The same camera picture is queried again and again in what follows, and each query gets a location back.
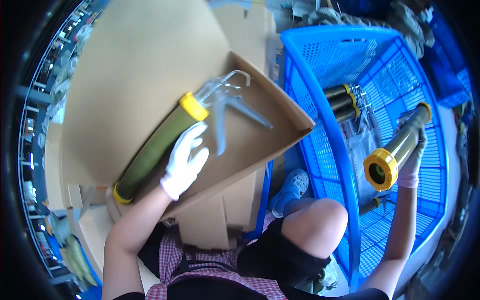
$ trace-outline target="forearm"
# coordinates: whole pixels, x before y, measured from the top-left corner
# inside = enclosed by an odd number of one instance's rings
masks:
[[[412,252],[417,228],[417,189],[399,186],[395,213],[383,260],[406,261]]]
[[[157,186],[115,224],[106,244],[138,254],[172,199]]]

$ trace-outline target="knee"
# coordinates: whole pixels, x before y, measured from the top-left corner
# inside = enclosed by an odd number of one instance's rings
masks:
[[[316,227],[335,228],[342,235],[347,229],[347,210],[335,200],[324,198],[315,201],[309,208],[309,216]]]

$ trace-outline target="white work glove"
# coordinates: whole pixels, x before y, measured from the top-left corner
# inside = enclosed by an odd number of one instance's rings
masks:
[[[163,190],[173,201],[177,201],[180,195],[192,185],[207,162],[210,152],[206,147],[191,158],[192,149],[202,144],[203,139],[199,136],[207,127],[208,125],[204,122],[194,124],[181,134],[173,147],[166,169],[167,174],[160,180]]]
[[[408,119],[400,120],[394,134],[396,134],[407,121]],[[425,132],[425,128],[422,128],[419,132],[419,143],[417,148],[413,150],[412,155],[408,158],[407,162],[403,165],[403,168],[398,173],[398,186],[403,186],[404,188],[410,189],[417,188],[419,186],[421,158],[423,157],[423,152],[427,147],[427,143],[427,133]]]

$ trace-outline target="blue mesh basket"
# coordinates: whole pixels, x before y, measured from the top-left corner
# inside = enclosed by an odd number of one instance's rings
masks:
[[[418,60],[394,30],[377,27],[314,26],[288,30],[284,89],[316,122],[300,148],[317,198],[341,202],[349,214],[347,231],[334,255],[355,291],[380,262],[395,204],[359,217],[354,174],[340,127],[322,89],[361,84],[370,95],[383,143],[393,137],[402,112],[426,101],[433,119],[420,168],[417,238],[414,252],[432,235],[445,213],[447,157],[443,130],[430,83]],[[396,202],[397,185],[391,199]]]

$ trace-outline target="leg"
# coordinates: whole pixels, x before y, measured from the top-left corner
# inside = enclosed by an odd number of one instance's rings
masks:
[[[345,234],[347,211],[332,199],[305,199],[299,205],[303,208],[291,208],[283,221],[282,235],[311,256],[327,259]]]
[[[347,228],[348,214],[331,199],[300,199],[307,187],[305,180],[298,179],[308,176],[302,170],[292,174],[284,184],[286,189],[270,204],[273,211],[286,217],[272,222],[257,242],[239,254],[240,275],[275,279],[295,287],[330,263],[329,256]]]

